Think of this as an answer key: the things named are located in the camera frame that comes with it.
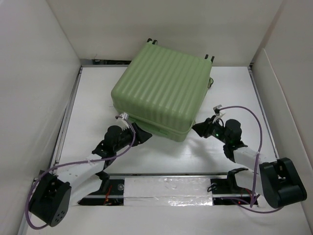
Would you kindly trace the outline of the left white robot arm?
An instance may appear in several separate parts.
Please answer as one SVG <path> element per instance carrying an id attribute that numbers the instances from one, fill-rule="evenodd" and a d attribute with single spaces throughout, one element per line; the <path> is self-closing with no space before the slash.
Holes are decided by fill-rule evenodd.
<path id="1" fill-rule="evenodd" d="M 110 177 L 104 170 L 120 156 L 120 150 L 127 152 L 152 136 L 136 123 L 125 128 L 110 126 L 86 160 L 54 166 L 38 177 L 25 206 L 26 219 L 33 214 L 46 226 L 55 227 L 64 219 L 70 206 L 90 193 L 108 191 Z"/>

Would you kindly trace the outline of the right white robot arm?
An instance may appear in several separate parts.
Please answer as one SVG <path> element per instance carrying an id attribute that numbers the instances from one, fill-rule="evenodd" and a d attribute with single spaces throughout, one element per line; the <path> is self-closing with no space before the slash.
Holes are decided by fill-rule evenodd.
<path id="1" fill-rule="evenodd" d="M 241 124 L 229 119 L 219 124 L 214 117 L 195 124 L 192 129 L 202 138 L 214 137 L 221 141 L 225 156 L 241 168 L 227 174 L 226 187 L 230 192 L 249 188 L 265 198 L 274 209 L 302 202 L 307 191 L 289 158 L 268 162 L 259 151 L 249 148 L 241 140 Z"/>

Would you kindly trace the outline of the green hard-shell suitcase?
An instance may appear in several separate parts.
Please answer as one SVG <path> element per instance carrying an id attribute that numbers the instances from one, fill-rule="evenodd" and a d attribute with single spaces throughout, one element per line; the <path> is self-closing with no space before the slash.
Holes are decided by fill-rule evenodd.
<path id="1" fill-rule="evenodd" d="M 214 82 L 213 60 L 149 38 L 112 89 L 113 106 L 145 131 L 183 142 Z"/>

